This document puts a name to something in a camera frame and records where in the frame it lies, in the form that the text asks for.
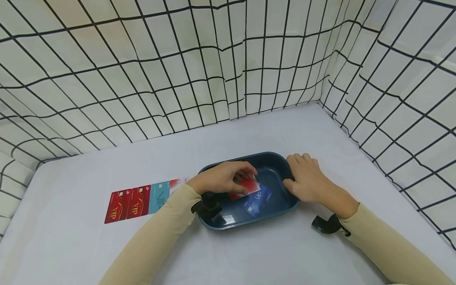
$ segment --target left hand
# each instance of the left hand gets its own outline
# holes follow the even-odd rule
[[[226,161],[196,175],[187,182],[187,185],[200,195],[207,191],[214,193],[233,191],[247,194],[247,189],[234,183],[233,179],[235,176],[253,179],[253,175],[258,175],[258,172],[250,163],[246,161]]]

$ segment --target grid patterned backdrop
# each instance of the grid patterned backdrop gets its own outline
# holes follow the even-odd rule
[[[454,249],[455,1],[0,3],[0,237],[43,163],[316,102]]]

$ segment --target wrist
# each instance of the wrist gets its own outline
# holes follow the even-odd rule
[[[327,207],[341,219],[347,219],[358,211],[359,202],[353,198],[345,189],[334,183],[329,185],[326,197],[320,204]]]
[[[202,179],[200,177],[198,177],[199,175],[196,175],[195,177],[193,177],[192,179],[190,179],[188,182],[187,182],[187,185],[190,186],[191,188],[193,188],[193,190],[195,190],[196,194],[198,195],[202,195],[204,194],[207,190],[206,190],[206,186],[204,184],[204,182],[202,181]]]

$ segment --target white table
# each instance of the white table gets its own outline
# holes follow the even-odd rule
[[[1,284],[97,284],[146,215],[111,224],[113,191],[193,176],[204,166],[274,151],[308,152],[456,280],[456,254],[317,105],[251,116],[42,166],[0,243]],[[381,284],[344,238],[311,228],[318,205],[225,232],[197,219],[155,284]]]

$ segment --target black clamp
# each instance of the black clamp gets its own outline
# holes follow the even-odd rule
[[[331,233],[335,233],[337,231],[341,231],[346,237],[349,237],[352,235],[351,232],[349,232],[346,228],[344,228],[341,225],[336,214],[333,214],[332,216],[330,216],[327,221],[320,216],[316,216],[312,222],[312,226],[314,228],[316,228],[318,231],[320,231],[321,233],[325,233],[325,234],[331,234]]]
[[[198,201],[191,208],[192,213],[198,214],[203,219],[212,219],[213,217],[217,216],[221,210],[222,207],[218,202],[205,203],[203,201]]]

